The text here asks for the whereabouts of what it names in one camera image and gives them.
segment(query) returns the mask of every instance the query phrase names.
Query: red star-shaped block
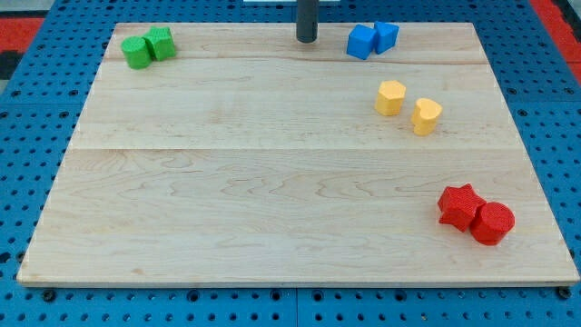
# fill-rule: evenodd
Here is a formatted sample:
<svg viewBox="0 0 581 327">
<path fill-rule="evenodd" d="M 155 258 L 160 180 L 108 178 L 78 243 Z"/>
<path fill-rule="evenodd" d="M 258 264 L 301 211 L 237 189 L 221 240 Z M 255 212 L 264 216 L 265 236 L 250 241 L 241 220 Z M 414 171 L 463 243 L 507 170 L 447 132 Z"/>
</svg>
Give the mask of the red star-shaped block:
<svg viewBox="0 0 581 327">
<path fill-rule="evenodd" d="M 438 201 L 440 223 L 454 225 L 465 232 L 476 218 L 479 207 L 487 202 L 479 197 L 469 183 L 462 187 L 446 187 Z"/>
</svg>

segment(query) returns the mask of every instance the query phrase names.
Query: green block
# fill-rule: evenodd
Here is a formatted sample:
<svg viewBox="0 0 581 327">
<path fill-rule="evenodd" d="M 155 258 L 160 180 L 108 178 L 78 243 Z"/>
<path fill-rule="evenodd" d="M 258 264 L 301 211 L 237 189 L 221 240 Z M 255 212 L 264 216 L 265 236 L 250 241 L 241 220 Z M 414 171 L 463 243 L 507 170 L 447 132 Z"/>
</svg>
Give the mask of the green block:
<svg viewBox="0 0 581 327">
<path fill-rule="evenodd" d="M 127 64 L 132 69 L 145 68 L 152 62 L 149 50 L 147 49 L 147 44 L 142 37 L 127 37 L 121 43 L 121 50 L 123 51 Z"/>
<path fill-rule="evenodd" d="M 175 45 L 173 44 L 170 27 L 152 26 L 143 38 L 153 59 L 162 61 L 175 56 Z"/>
</svg>

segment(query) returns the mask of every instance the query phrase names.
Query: green cylinder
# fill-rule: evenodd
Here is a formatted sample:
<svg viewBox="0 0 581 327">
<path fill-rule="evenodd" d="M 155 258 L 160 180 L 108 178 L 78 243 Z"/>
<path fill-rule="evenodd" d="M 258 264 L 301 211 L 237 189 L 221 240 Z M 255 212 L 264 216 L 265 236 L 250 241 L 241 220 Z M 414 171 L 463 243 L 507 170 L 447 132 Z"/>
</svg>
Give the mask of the green cylinder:
<svg viewBox="0 0 581 327">
<path fill-rule="evenodd" d="M 125 56 L 125 61 L 132 69 L 145 68 L 152 62 L 147 50 L 147 44 L 142 37 L 127 37 L 121 43 L 121 50 Z"/>
</svg>

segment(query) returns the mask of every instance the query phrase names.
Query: red cylinder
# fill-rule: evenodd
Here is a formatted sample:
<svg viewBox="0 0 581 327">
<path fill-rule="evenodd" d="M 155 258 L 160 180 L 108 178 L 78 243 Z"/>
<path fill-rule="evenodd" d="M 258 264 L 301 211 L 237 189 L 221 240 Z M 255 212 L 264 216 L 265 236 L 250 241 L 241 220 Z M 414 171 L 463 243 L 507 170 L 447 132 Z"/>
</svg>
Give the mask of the red cylinder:
<svg viewBox="0 0 581 327">
<path fill-rule="evenodd" d="M 497 245 L 515 226 L 515 215 L 502 203 L 486 203 L 480 207 L 470 225 L 472 236 L 485 245 Z"/>
</svg>

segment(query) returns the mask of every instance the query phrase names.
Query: red surface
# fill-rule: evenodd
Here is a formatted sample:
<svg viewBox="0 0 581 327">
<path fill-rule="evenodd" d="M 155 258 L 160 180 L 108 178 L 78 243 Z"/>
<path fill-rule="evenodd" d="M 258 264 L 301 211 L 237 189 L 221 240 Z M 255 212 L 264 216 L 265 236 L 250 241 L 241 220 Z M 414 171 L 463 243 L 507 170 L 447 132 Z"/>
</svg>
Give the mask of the red surface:
<svg viewBox="0 0 581 327">
<path fill-rule="evenodd" d="M 0 53 L 3 51 L 26 52 L 43 18 L 0 18 Z"/>
<path fill-rule="evenodd" d="M 581 43 L 573 35 L 573 29 L 563 18 L 561 9 L 551 0 L 530 0 L 538 17 L 551 35 L 553 42 L 571 67 L 578 83 L 581 83 Z"/>
<path fill-rule="evenodd" d="M 438 200 L 442 216 L 440 223 L 454 225 L 465 232 L 476 218 L 477 210 L 486 201 L 479 197 L 469 183 L 462 187 L 446 187 Z"/>
<path fill-rule="evenodd" d="M 485 245 L 497 245 L 515 226 L 515 215 L 502 203 L 486 203 L 470 225 L 472 236 Z"/>
</svg>

